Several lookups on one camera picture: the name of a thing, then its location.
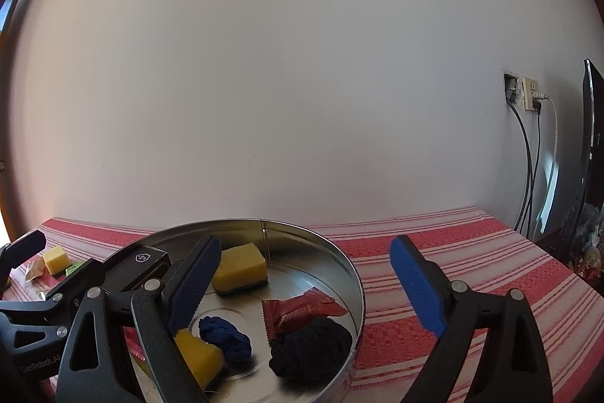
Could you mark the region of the green tissue pack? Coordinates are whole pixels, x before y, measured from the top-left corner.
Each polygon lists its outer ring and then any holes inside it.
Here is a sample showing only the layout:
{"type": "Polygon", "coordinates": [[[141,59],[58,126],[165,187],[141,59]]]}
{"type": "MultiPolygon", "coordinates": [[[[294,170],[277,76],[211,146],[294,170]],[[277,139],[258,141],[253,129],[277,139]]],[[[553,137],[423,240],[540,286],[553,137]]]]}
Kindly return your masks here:
{"type": "Polygon", "coordinates": [[[84,262],[77,262],[66,268],[66,276],[74,274],[79,268],[84,265],[84,262]]]}

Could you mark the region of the large yellow green sponge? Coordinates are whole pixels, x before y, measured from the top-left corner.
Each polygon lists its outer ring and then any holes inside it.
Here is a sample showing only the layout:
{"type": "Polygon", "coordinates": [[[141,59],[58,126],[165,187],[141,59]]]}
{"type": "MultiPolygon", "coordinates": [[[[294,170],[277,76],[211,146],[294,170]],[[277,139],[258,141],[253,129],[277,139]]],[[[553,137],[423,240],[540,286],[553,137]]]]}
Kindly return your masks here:
{"type": "Polygon", "coordinates": [[[72,261],[69,259],[68,254],[61,246],[45,250],[43,253],[43,261],[51,276],[59,275],[72,265],[72,261]]]}

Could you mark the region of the black box with badge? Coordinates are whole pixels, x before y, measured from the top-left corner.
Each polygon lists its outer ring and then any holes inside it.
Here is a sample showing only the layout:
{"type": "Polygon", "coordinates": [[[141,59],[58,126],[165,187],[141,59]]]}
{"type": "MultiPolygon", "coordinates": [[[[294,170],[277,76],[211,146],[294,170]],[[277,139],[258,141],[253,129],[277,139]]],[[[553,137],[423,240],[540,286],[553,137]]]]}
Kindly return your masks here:
{"type": "Polygon", "coordinates": [[[109,293],[129,292],[148,279],[162,278],[171,267],[171,261],[163,250],[132,243],[105,260],[103,267],[102,289],[109,293]]]}

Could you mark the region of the yellow green scouring sponge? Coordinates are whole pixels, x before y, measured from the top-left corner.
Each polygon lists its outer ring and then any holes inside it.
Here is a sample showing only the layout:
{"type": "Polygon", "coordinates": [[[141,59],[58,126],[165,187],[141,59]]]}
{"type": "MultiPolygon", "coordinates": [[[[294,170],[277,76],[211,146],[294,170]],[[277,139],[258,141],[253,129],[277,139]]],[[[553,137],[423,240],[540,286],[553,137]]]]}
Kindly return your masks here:
{"type": "Polygon", "coordinates": [[[158,347],[148,348],[151,357],[144,356],[137,364],[159,385],[162,394],[168,390],[169,395],[175,395],[182,387],[187,394],[201,393],[215,383],[225,367],[222,351],[187,329],[162,335],[158,347]]]}

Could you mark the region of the blue knotted cloth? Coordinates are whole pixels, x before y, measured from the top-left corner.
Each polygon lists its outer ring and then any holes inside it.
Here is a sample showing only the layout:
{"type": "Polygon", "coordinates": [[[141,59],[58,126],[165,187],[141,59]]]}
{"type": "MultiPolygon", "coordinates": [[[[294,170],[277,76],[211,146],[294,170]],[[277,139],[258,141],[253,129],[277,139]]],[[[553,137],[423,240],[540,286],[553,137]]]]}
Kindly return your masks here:
{"type": "Polygon", "coordinates": [[[197,327],[203,341],[221,350],[227,367],[244,370],[251,365],[251,340],[231,322],[218,316],[206,316],[199,320],[197,327]]]}

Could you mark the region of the dark red snack packet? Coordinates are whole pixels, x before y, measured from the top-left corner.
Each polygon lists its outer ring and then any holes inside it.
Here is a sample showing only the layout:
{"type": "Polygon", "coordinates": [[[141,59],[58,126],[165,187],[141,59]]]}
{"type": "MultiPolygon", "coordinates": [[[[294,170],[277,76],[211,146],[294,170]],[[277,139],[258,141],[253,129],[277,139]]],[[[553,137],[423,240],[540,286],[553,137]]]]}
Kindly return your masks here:
{"type": "Polygon", "coordinates": [[[315,319],[348,313],[344,306],[316,287],[286,300],[265,300],[261,305],[268,341],[283,332],[300,329],[315,319]]]}

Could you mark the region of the black knotted cloth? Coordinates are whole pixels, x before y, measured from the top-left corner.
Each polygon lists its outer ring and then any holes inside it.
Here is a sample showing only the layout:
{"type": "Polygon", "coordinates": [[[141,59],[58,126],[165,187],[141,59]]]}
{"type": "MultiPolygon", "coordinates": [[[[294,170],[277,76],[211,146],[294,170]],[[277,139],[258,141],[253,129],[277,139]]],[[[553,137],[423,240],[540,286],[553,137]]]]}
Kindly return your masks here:
{"type": "Polygon", "coordinates": [[[272,372],[293,389],[329,383],[345,364],[352,347],[349,330],[331,318],[317,318],[269,343],[272,372]]]}

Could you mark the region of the beige snack packet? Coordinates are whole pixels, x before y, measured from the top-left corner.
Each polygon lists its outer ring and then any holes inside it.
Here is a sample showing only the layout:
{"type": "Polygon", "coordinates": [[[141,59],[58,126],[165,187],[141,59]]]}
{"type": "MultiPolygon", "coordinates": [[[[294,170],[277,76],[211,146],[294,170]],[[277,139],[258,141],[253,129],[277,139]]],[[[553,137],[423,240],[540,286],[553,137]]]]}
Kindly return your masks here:
{"type": "Polygon", "coordinates": [[[45,262],[41,257],[36,256],[30,259],[25,275],[26,282],[31,282],[41,277],[44,274],[45,268],[45,262]]]}

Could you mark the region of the red striped tablecloth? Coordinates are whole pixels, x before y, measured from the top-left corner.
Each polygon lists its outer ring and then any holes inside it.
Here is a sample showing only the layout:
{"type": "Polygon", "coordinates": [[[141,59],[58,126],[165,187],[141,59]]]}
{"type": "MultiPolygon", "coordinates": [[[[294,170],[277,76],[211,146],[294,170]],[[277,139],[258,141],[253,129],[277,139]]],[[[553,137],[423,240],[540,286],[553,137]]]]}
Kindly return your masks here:
{"type": "MultiPolygon", "coordinates": [[[[120,247],[144,237],[136,229],[101,226],[67,219],[51,219],[40,227],[48,247],[62,246],[69,258],[104,260],[120,247]]],[[[451,279],[466,281],[478,292],[505,293],[523,290],[531,304],[551,371],[554,402],[603,402],[603,298],[567,267],[528,239],[490,218],[477,208],[424,216],[336,226],[312,226],[352,261],[361,277],[365,299],[364,334],[356,359],[356,373],[349,377],[345,402],[398,402],[419,374],[435,338],[420,321],[403,293],[389,264],[388,249],[397,234],[407,234],[421,253],[437,263],[451,279]]],[[[315,264],[319,266],[318,254],[315,264]]],[[[352,301],[344,287],[342,265],[328,265],[325,275],[310,267],[269,266],[269,285],[279,289],[272,298],[284,298],[317,286],[350,311],[343,324],[354,334],[352,301]]],[[[228,317],[252,341],[259,366],[255,374],[226,377],[212,402],[305,402],[279,388],[268,369],[268,345],[259,301],[248,296],[250,306],[220,308],[218,296],[204,297],[200,312],[228,317]]]]}

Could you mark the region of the blue round cookie tin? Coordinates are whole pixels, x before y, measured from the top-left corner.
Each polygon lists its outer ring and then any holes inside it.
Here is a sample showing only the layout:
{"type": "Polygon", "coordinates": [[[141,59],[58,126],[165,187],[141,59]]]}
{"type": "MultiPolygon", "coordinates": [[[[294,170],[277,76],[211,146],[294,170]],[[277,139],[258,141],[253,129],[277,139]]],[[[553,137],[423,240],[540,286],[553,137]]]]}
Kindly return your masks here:
{"type": "Polygon", "coordinates": [[[220,265],[197,307],[183,307],[177,337],[206,401],[343,401],[365,315],[348,257],[313,231],[266,220],[181,225],[140,244],[177,263],[210,236],[220,265]]]}

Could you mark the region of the black monitor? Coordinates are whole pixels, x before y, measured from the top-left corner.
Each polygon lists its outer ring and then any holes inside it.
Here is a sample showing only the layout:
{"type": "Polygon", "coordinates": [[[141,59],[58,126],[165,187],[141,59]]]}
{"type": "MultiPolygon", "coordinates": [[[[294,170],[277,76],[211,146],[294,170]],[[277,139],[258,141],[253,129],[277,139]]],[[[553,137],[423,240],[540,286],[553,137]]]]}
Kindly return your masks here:
{"type": "Polygon", "coordinates": [[[603,213],[603,76],[585,59],[582,80],[582,137],[578,186],[562,227],[567,250],[577,250],[590,232],[601,229],[603,213]]]}

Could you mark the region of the wall power socket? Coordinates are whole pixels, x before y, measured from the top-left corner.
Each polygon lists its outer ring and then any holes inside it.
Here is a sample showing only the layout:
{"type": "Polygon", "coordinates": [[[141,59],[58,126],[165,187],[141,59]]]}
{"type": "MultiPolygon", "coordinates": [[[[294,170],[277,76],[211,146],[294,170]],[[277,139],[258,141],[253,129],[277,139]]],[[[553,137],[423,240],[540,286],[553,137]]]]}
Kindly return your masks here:
{"type": "Polygon", "coordinates": [[[535,111],[535,95],[538,94],[538,81],[529,77],[520,77],[504,72],[504,86],[506,102],[515,107],[522,107],[527,111],[535,111]]]}

